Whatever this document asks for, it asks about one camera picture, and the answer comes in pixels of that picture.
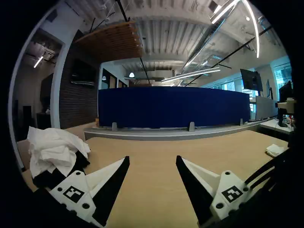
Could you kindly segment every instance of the blue acoustic panel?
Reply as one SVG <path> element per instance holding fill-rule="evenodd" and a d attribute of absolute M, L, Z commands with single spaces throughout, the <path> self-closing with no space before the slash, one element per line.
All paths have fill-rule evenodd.
<path fill-rule="evenodd" d="M 171 128 L 239 124 L 249 94 L 199 87 L 129 87 L 98 92 L 100 126 Z"/>

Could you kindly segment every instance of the ceiling light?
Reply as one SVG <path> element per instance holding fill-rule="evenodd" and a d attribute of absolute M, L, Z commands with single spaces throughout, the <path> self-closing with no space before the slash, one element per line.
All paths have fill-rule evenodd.
<path fill-rule="evenodd" d="M 34 68 L 36 68 L 36 66 L 40 63 L 40 61 L 41 61 L 42 59 L 43 59 L 43 56 L 41 56 L 41 57 L 38 59 L 38 61 L 36 62 Z"/>
<path fill-rule="evenodd" d="M 254 25 L 254 30 L 255 30 L 255 39 L 256 39 L 256 57 L 258 58 L 259 57 L 259 54 L 260 54 L 260 39 L 259 39 L 259 32 L 258 32 L 258 25 L 257 25 L 257 21 L 255 20 L 255 17 L 254 17 L 254 14 L 253 14 L 253 11 L 248 3 L 247 0 L 242 0 L 242 2 L 244 3 L 244 5 L 246 6 L 250 16 L 251 16 L 251 19 L 253 21 L 253 25 Z"/>
<path fill-rule="evenodd" d="M 204 69 L 204 70 L 199 70 L 199 71 L 195 71 L 195 72 L 191 72 L 191 73 L 187 73 L 187 74 L 180 74 L 180 75 L 177 75 L 177 76 L 174 76 L 174 77 L 171 77 L 171 78 L 165 78 L 161 82 L 166 82 L 169 79 L 179 79 L 181 76 L 186 76 L 186 75 L 187 75 L 187 77 L 189 77 L 188 75 L 192 76 L 193 74 L 196 74 L 196 73 L 203 74 L 207 70 L 213 70 L 213 69 L 218 69 L 218 68 L 220 68 L 220 67 L 218 66 L 218 67 L 214 67 L 214 68 L 210 68 L 210 69 Z"/>
<path fill-rule="evenodd" d="M 221 8 L 219 8 L 212 18 L 211 23 L 216 23 L 231 7 L 235 6 L 239 0 L 228 0 Z"/>
<path fill-rule="evenodd" d="M 182 79 L 182 78 L 188 78 L 188 77 L 199 75 L 199 74 L 206 74 L 206 73 L 212 73 L 212 72 L 217 72 L 217 71 L 221 71 L 219 69 L 219 67 L 200 70 L 200 71 L 195 71 L 195 72 L 188 73 L 188 74 L 181 74 L 181 75 L 178 75 L 178 76 L 175 76 L 175 77 L 172 77 L 172 78 L 164 79 L 161 82 L 162 83 L 171 82 L 171 81 L 175 81 L 175 80 Z"/>
<path fill-rule="evenodd" d="M 216 14 L 220 10 L 220 8 L 222 8 L 222 6 L 218 5 L 213 13 Z"/>

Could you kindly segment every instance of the brick wall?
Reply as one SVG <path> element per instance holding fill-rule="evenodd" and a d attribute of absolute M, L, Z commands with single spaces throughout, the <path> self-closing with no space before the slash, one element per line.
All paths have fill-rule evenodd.
<path fill-rule="evenodd" d="M 74 59 L 80 59 L 96 69 L 94 87 L 84 87 L 70 83 Z M 100 63 L 93 57 L 85 53 L 76 45 L 71 45 L 63 67 L 60 84 L 59 118 L 61 129 L 95 121 L 95 118 L 97 117 L 99 67 Z"/>

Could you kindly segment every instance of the computer monitor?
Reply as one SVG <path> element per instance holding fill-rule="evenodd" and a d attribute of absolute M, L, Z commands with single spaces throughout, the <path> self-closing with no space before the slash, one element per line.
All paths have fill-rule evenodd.
<path fill-rule="evenodd" d="M 288 81 L 279 89 L 280 102 L 287 101 L 288 97 L 293 97 L 291 81 Z"/>
<path fill-rule="evenodd" d="M 270 97 L 270 86 L 269 86 L 269 79 L 267 79 L 267 83 L 266 83 L 266 97 Z"/>
<path fill-rule="evenodd" d="M 258 72 L 250 70 L 241 70 L 244 89 L 263 91 L 261 76 Z"/>

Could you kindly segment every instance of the wooden table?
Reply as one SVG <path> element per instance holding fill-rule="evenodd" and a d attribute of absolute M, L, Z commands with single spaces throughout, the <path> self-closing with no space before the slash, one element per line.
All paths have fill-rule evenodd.
<path fill-rule="evenodd" d="M 87 174 L 130 156 L 130 167 L 112 208 L 108 227 L 193 227 L 197 218 L 175 165 L 181 155 L 221 174 L 231 170 L 245 180 L 268 162 L 271 144 L 287 142 L 253 131 L 183 141 L 130 141 L 91 138 Z M 29 185 L 31 178 L 24 174 Z"/>

